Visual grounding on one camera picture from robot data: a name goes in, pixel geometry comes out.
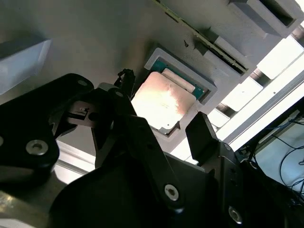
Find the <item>cable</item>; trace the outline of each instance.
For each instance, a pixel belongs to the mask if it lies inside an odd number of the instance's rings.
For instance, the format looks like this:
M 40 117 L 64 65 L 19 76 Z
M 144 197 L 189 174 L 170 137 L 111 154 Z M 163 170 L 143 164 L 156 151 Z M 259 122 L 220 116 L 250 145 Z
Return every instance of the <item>cable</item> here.
M 281 142 L 285 143 L 287 146 L 289 146 L 289 147 L 291 147 L 291 148 L 293 148 L 293 149 L 296 149 L 295 147 L 289 145 L 288 143 L 286 143 L 285 141 L 283 141 L 283 140 L 280 139 L 279 137 L 277 137 L 277 136 L 275 136 L 275 135 L 273 135 L 273 134 L 272 134 L 271 136 L 274 137 L 274 138 L 276 138 L 276 139 L 278 139 L 278 140 L 280 140 Z
M 288 143 L 286 143 L 285 141 L 281 140 L 280 138 L 276 137 L 275 135 L 273 135 L 275 138 L 279 139 L 281 142 L 285 143 L 286 145 L 290 146 L 291 148 L 293 148 L 292 151 L 288 152 L 284 157 L 283 159 L 281 160 L 280 162 L 280 168 L 279 168 L 279 173 L 280 173 L 280 178 L 281 178 L 281 181 L 283 182 L 284 185 L 287 186 L 287 184 L 285 183 L 285 181 L 283 180 L 283 177 L 282 177 L 282 165 L 283 165 L 283 162 L 284 160 L 288 157 L 288 155 L 290 155 L 292 152 L 296 151 L 296 150 L 300 150 L 300 149 L 304 149 L 304 145 L 303 146 L 300 146 L 298 148 L 295 148 L 291 145 L 289 145 Z
M 299 124 L 299 125 L 304 125 L 304 123 L 300 123 L 300 122 L 297 122 L 297 121 L 291 121 L 291 123 L 296 123 L 296 124 Z

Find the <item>white surface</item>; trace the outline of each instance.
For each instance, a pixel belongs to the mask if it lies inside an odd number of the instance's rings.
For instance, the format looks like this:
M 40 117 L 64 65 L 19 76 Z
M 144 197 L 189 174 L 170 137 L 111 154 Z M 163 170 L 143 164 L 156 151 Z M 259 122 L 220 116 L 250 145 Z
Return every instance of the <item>white surface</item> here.
M 82 177 L 81 174 L 68 170 L 64 167 L 59 165 L 55 165 L 55 173 L 59 180 L 66 184 L 70 184 L 71 182 L 77 180 L 78 178 Z
M 270 111 L 263 115 L 258 121 L 256 121 L 252 126 L 250 126 L 246 131 L 244 131 L 238 138 L 236 138 L 230 147 L 235 151 L 248 142 L 253 136 L 264 129 L 268 124 L 274 121 L 279 115 L 285 112 L 294 103 L 300 100 L 304 96 L 304 84 L 298 86 L 293 92 L 291 92 L 287 97 L 280 101 L 276 106 L 274 106 Z
M 230 119 L 228 116 L 226 116 L 216 108 L 208 114 L 208 118 L 210 120 L 210 123 L 212 123 L 216 127 L 222 127 Z
M 242 84 L 238 84 L 221 103 L 238 112 L 262 89 L 259 83 L 248 77 Z
M 304 69 L 304 55 L 302 54 L 266 88 L 255 96 L 233 118 L 217 131 L 220 140 L 225 140 L 235 129 L 246 121 L 254 112 L 261 108 L 277 92 L 283 89 L 290 81 L 298 76 Z
M 185 138 L 183 141 L 181 141 L 180 144 L 175 147 L 175 149 L 170 153 L 173 156 L 181 159 L 181 160 L 186 160 L 191 156 L 191 151 L 188 143 L 188 139 Z
M 187 90 L 189 93 L 192 93 L 195 90 L 195 86 L 191 85 L 189 82 L 182 79 L 168 68 L 165 68 L 161 74 L 170 79 L 172 82 L 178 84 L 183 89 Z
M 158 72 L 152 72 L 132 99 L 138 116 L 156 129 L 171 129 L 193 106 L 196 98 Z
M 280 139 L 293 147 L 304 145 L 304 126 L 295 124 L 282 135 Z M 283 157 L 292 150 L 278 139 L 275 139 L 267 147 L 261 150 L 256 159 L 263 172 L 272 179 L 282 183 L 279 175 L 279 165 Z M 304 159 L 304 149 L 292 152 L 282 164 L 282 177 L 287 185 L 304 179 L 304 166 L 298 163 Z M 301 185 L 296 185 L 293 189 L 299 190 Z
M 95 156 L 83 152 L 75 147 L 57 141 L 60 148 L 59 159 L 71 165 L 79 167 L 85 171 L 93 171 L 95 169 Z
M 282 39 L 257 65 L 267 77 L 274 79 L 303 52 L 303 47 L 291 36 Z
M 192 159 L 192 157 L 191 157 L 191 156 L 190 156 L 189 158 L 187 158 L 185 161 L 186 161 L 186 162 L 189 162 L 189 163 L 191 163 L 191 164 L 193 164 L 193 165 L 196 165 L 196 164 L 198 163 L 198 161 L 197 161 L 197 160 Z
M 28 77 L 37 75 L 49 46 L 50 40 L 47 40 L 0 59 L 0 95 Z
M 1 228 L 34 228 L 24 222 L 10 219 L 10 218 L 0 218 L 0 227 Z

